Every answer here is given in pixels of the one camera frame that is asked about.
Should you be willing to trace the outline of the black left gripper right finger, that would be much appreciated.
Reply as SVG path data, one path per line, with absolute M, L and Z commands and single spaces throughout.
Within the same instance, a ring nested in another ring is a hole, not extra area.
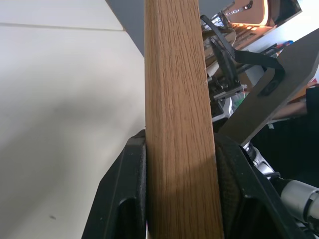
M 215 134 L 225 239 L 307 239 L 247 152 Z

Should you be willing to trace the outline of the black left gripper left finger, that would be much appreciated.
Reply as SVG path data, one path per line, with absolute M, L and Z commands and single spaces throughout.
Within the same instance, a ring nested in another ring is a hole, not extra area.
M 146 239 L 145 131 L 128 139 L 101 179 L 81 239 Z

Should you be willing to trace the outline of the oak wooden plank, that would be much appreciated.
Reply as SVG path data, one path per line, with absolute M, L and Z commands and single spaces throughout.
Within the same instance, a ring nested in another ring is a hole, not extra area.
M 319 29 L 272 58 L 234 49 L 198 0 L 145 0 L 149 239 L 225 239 L 202 22 L 219 61 L 267 68 L 218 132 L 242 148 L 319 65 Z

